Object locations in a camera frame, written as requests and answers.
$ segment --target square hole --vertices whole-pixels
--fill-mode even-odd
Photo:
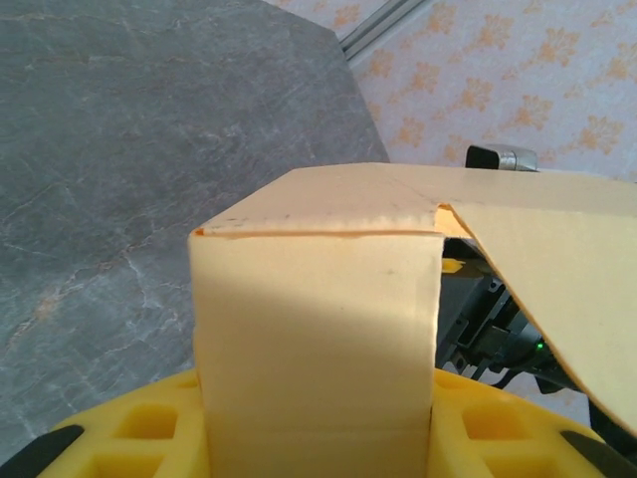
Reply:
[[[559,478],[564,476],[555,463],[542,457],[503,456],[486,460],[494,478]]]
[[[467,408],[462,414],[467,436],[472,440],[522,440],[529,438],[518,413],[504,403],[487,403]]]
[[[77,478],[152,478],[162,459],[157,455],[97,455]]]
[[[196,388],[197,386],[199,386],[199,382],[197,381],[196,376],[183,380],[177,384],[177,388]]]
[[[131,410],[121,423],[115,438],[165,440],[175,434],[177,410],[172,406],[145,403]]]

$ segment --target marble surface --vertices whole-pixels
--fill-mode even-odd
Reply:
[[[291,168],[387,159],[334,33],[266,3],[2,10],[0,462],[192,366],[192,228]]]

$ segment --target yellow plastic base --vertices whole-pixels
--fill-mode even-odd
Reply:
[[[208,478],[203,408],[194,370],[71,416],[85,432],[41,478]]]
[[[602,476],[559,434],[574,430],[600,440],[590,429],[468,378],[436,370],[434,379],[428,477]],[[84,434],[42,478],[210,477],[194,370],[74,415],[58,427],[70,424],[83,426]]]

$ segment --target orange flower pattern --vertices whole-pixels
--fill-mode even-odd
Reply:
[[[624,124],[619,121],[611,121],[607,117],[588,117],[588,126],[585,127],[577,140],[577,145],[586,149],[599,149],[608,155],[619,142],[619,135],[624,129]]]
[[[460,98],[445,109],[437,111],[434,120],[443,120],[447,115],[458,110],[477,110],[483,112],[491,99],[493,84],[478,78],[468,78],[467,87],[460,94]]]
[[[342,27],[354,23],[360,17],[360,5],[348,5],[336,10],[333,28]]]
[[[548,121],[548,114],[553,108],[553,102],[543,100],[538,96],[523,96],[524,105],[519,107],[516,115],[503,124],[501,131],[510,127],[534,127],[538,131],[544,128]]]
[[[579,36],[579,33],[567,32],[563,27],[558,30],[547,28],[545,40],[535,54],[518,67],[509,68],[503,74],[502,79],[515,79],[520,72],[541,64],[568,66],[571,57],[577,53],[575,45],[579,41]]]
[[[610,59],[606,72],[590,80],[586,85],[593,89],[605,82],[613,83],[625,80],[637,83],[637,43],[617,45],[617,55]]]
[[[392,94],[389,97],[389,102],[395,104],[400,101],[401,98],[415,92],[428,92],[429,94],[433,94],[438,85],[439,74],[440,67],[418,62],[416,64],[416,73],[411,77],[411,83]]]
[[[362,78],[378,77],[388,78],[394,63],[394,54],[387,50],[379,48],[371,55],[369,68],[365,70]]]
[[[460,52],[453,54],[449,58],[449,63],[460,63],[463,57],[479,49],[495,47],[499,50],[503,50],[507,45],[507,41],[511,38],[511,27],[513,24],[513,18],[501,17],[500,15],[486,15],[485,25],[482,27],[482,30],[480,30],[478,38]]]
[[[425,131],[425,123],[416,118],[405,118],[398,135],[390,144],[394,146],[409,145],[418,147],[422,142]]]
[[[427,37],[428,35],[442,33],[449,35],[452,27],[454,26],[454,19],[456,16],[456,6],[448,6],[445,2],[439,2],[431,7],[431,13],[427,17],[425,26],[405,38],[401,44],[401,48],[412,48],[414,43],[419,39]]]

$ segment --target floral wallpaper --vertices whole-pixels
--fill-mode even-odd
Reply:
[[[393,161],[504,142],[637,181],[637,0],[430,1],[351,65]]]
[[[266,0],[336,32],[340,40],[378,10],[385,0]]]

